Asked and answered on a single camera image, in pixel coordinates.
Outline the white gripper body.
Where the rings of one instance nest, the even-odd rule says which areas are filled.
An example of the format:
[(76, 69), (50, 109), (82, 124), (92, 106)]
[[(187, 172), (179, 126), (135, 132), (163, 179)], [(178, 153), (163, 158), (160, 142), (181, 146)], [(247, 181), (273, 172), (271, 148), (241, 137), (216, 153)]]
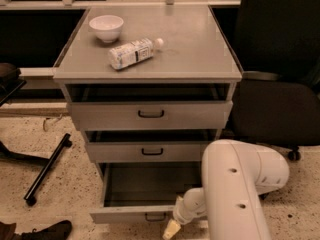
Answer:
[(183, 203), (176, 204), (173, 208), (173, 218), (181, 225), (186, 225), (196, 218), (206, 215), (204, 190), (192, 188), (183, 196)]

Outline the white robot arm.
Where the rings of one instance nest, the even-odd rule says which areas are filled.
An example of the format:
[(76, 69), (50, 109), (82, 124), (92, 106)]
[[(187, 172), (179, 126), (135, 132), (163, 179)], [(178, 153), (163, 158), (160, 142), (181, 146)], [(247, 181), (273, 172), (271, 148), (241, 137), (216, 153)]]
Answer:
[(176, 199), (163, 233), (206, 217), (210, 240), (271, 240), (259, 197), (284, 187), (289, 166), (276, 150), (235, 140), (209, 144), (202, 157), (200, 188)]

